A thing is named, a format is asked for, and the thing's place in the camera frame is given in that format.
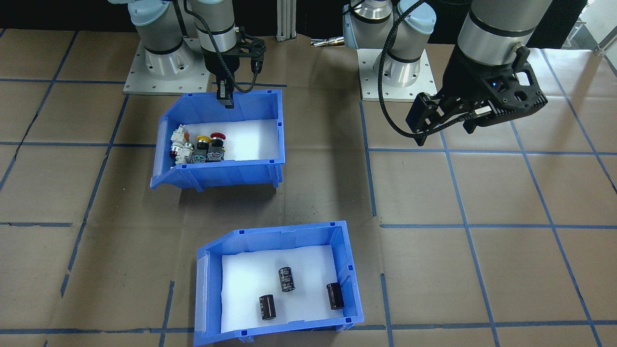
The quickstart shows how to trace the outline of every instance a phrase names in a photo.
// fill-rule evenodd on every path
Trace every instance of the black cable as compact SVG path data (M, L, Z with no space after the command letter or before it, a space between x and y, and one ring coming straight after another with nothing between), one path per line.
M383 51L381 51L381 58L379 60L379 71L377 74L377 94L379 96L379 105L381 106L381 112L383 112L384 117L386 118L388 124L390 124L390 126L399 134L405 136L405 137L409 137L409 138L425 138L428 135L432 135L434 133L438 133L441 130L447 128L447 127L451 127L456 123L462 122L464 120L468 120L468 119L472 119L474 117L474 114L469 112L463 115L458 116L457 118L446 122L445 124L442 124L432 130L428 130L426 132L421 132L421 133L408 133L405 130L399 128L394 121L390 118L390 115L388 114L387 110L386 110L386 103L384 101L384 96L383 96L383 87L382 87L382 83L383 83L383 73L384 73L384 64L386 62L386 52L388 50L390 50L392 48L393 42L392 39L394 37L394 35L396 34L397 28L399 26L399 24L401 24L401 22L403 22L403 20L405 20L405 17L407 17L410 13L412 13L413 10L415 10L416 8L418 8L418 6L422 5L422 3L424 3L425 0L419 0L418 2L416 2L414 5L412 5L411 7L409 7L405 12L403 12L403 14L401 14L399 16L399 18L394 21L394 23L392 24L392 29L390 29L390 32L387 35L386 38L386 42L384 43L384 49Z
M353 7L351 7L351 0L349 1L349 9L345 12L343 12L343 15L348 14L351 11L355 11L358 6L362 5L366 0L360 0L360 2L358 2L356 5L354 5Z
M189 10L189 7L187 5L187 1L188 0L184 0L184 11L190 15L192 15L193 17L197 18L201 24L204 26L205 30L208 33L208 37L210 37L210 41L212 42L212 46L214 47L214 51L217 54L218 57L218 61L221 63L221 65L223 66L223 69L225 70L225 72L227 73L227 77L229 77L229 79L231 80L231 82L233 83L233 86L240 92L246 94L250 91L253 90L253 88L255 87L255 81L257 81L257 74L253 73L253 81L251 82L251 86L249 87L249 89L244 90L242 88L240 88L240 86L236 83L236 80L233 78L233 74L231 73L231 71L229 70L229 67L227 67L227 64L225 63L225 61L223 60L223 55L221 54L221 51L218 49L218 45L217 42L214 40L214 35L212 34L212 30L210 30L210 27L208 26L208 23L205 22L204 18L201 17L199 14Z

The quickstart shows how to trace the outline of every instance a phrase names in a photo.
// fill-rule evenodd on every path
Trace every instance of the capacitor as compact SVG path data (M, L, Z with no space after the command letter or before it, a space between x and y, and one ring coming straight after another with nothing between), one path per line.
M343 292L341 291L341 285L338 282L330 283L326 285L328 290L328 299L330 300L330 309L338 310L345 307L343 302Z
M223 147L223 140L225 140L225 134L211 133L212 143L210 143L210 149L208 150L207 162L223 161L225 155L225 147Z
M212 142L212 139L210 139L208 136L197 136L197 144L195 145L195 151L193 151L192 162L205 162L207 160L210 142Z
M259 297L259 308L262 312L263 320L276 318L276 309L274 307L274 296L272 294Z
M280 268L278 270L278 279L281 281L281 290L283 293L296 289L290 267Z

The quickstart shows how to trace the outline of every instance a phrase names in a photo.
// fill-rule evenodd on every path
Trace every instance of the bin label slot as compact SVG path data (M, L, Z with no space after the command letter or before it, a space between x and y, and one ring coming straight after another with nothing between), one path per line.
M208 299L208 258L206 254L197 261L197 288L196 295L197 303L195 305L195 331L206 332L206 304Z

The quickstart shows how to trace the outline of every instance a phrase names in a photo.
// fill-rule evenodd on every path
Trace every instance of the metal connector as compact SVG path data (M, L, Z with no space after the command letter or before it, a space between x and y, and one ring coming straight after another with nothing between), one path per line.
M315 47L342 46L345 44L345 39L343 36L338 36L327 40L312 42L311 44Z

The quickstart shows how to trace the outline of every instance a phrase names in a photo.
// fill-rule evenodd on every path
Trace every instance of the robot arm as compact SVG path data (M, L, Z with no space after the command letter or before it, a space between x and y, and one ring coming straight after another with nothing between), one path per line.
M424 0L353 0L345 7L343 33L350 48L381 48L373 65L386 120L419 146L457 122L468 133L537 112L547 98L527 63L525 44L552 0L474 0L436 95L419 93L406 118L410 132L387 113L383 84L415 82L435 13Z
M406 118L417 134L443 129L452 117L476 127L507 122L547 104L525 46L552 0L474 0L437 95L420 93ZM422 146L426 137L415 137Z
M148 73L159 80L174 80L190 73L197 62L183 40L171 0L108 0L112 4L128 4L131 21L135 25L146 50ZM206 69L216 77L217 99L226 108L233 108L233 91L252 90L263 66L266 50L263 40L247 35L244 28L236 29L232 0L180 0L187 14L196 18ZM234 73L240 58L251 59L253 81L247 90L236 83Z
M188 9L188 0L183 1L186 13L197 18L205 67L216 77L217 99L226 108L233 108L234 88L248 93L262 70L265 42L247 35L242 27L236 32L231 0L191 0L192 10ZM241 57L251 59L253 81L248 90L240 88L234 79Z

